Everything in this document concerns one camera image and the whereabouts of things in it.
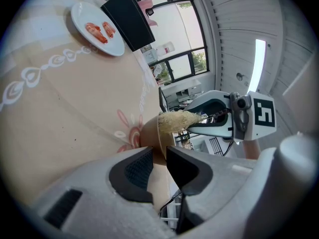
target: pink object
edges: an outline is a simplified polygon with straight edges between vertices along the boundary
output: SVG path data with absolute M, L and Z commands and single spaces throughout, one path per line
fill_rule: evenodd
M 142 127 L 143 127 L 143 116 L 140 115 L 140 117 L 139 117 L 139 125 L 138 126 L 135 126 L 135 124 L 133 122 L 132 127 L 130 127 L 128 119 L 126 118 L 126 116 L 124 115 L 124 113 L 120 109 L 117 110 L 117 115 L 120 118 L 120 120 L 123 122 L 123 124 L 126 127 L 128 127 L 129 130 L 130 130 L 129 138 L 128 138 L 128 141 L 129 141 L 130 145 L 129 144 L 124 144 L 123 146 L 121 146 L 118 149 L 117 153 L 122 152 L 122 151 L 126 151 L 128 149 L 140 148 L 141 147 L 140 135 L 141 135 Z
M 151 20 L 148 15 L 146 14 L 146 9 L 152 8 L 153 7 L 153 1 L 152 0 L 142 0 L 138 2 L 139 7 L 141 8 L 144 17 L 146 18 L 149 26 L 158 26 L 156 21 Z

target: black rubber pad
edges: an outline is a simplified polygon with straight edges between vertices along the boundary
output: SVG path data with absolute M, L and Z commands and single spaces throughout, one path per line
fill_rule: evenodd
M 43 218 L 57 229 L 60 229 L 81 196 L 81 191 L 68 190 Z
M 202 192 L 213 177 L 213 171 L 208 164 L 174 147 L 167 147 L 166 161 L 174 181 L 187 196 Z
M 146 191 L 152 169 L 153 148 L 148 147 L 114 165 L 109 180 L 112 187 L 124 199 L 153 203 L 152 194 Z

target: floral pattern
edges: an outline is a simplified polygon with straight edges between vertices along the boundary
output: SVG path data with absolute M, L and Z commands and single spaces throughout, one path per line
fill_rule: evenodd
M 128 119 L 126 118 L 126 116 L 124 115 L 124 113 L 120 109 L 117 110 L 117 115 L 118 115 L 119 119 L 121 120 L 121 122 L 130 130 L 129 137 L 128 137 L 128 142 L 130 143 L 130 145 L 125 144 L 125 145 L 121 146 L 118 149 L 117 153 L 129 150 L 129 149 L 139 148 L 141 146 L 140 135 L 141 135 L 142 127 L 143 127 L 143 116 L 140 115 L 139 123 L 136 126 L 135 125 L 135 117 L 133 114 L 131 114 L 132 127 L 130 127 L 130 123 L 129 123 Z M 114 133 L 114 135 L 117 138 L 122 138 L 122 139 L 127 137 L 126 134 L 122 131 L 116 131 Z
M 38 67 L 26 67 L 21 72 L 21 78 L 23 81 L 13 81 L 4 90 L 2 95 L 2 103 L 0 103 L 0 112 L 4 105 L 14 104 L 22 95 L 23 87 L 34 88 L 40 81 L 41 71 L 50 67 L 59 67 L 67 60 L 73 62 L 76 60 L 77 54 L 90 54 L 91 52 L 98 52 L 98 49 L 90 44 L 88 46 L 82 46 L 80 50 L 73 51 L 70 49 L 63 50 L 63 55 L 53 55 L 50 57 L 47 64 Z

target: beige tablecloth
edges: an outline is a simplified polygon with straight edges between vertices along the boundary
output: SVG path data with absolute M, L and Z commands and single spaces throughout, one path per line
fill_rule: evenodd
M 139 147 L 145 122 L 160 111 L 159 92 L 140 51 L 111 57 L 75 29 L 70 9 L 86 1 L 28 0 L 0 54 L 1 170 L 13 195 L 30 204 L 85 162 Z M 155 208 L 169 198 L 169 174 L 149 182 Z

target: white plate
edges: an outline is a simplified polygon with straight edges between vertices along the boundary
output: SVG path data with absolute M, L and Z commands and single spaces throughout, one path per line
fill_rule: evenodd
M 113 56 L 121 56 L 124 54 L 124 42 L 118 29 L 100 8 L 88 2 L 79 2 L 72 7 L 71 17 L 75 27 L 94 46 Z M 114 33 L 113 38 L 109 38 L 107 36 L 102 25 L 104 21 L 108 22 L 113 28 L 115 28 L 116 32 Z M 100 42 L 85 29 L 86 23 L 89 22 L 100 27 L 101 33 L 107 38 L 108 43 Z

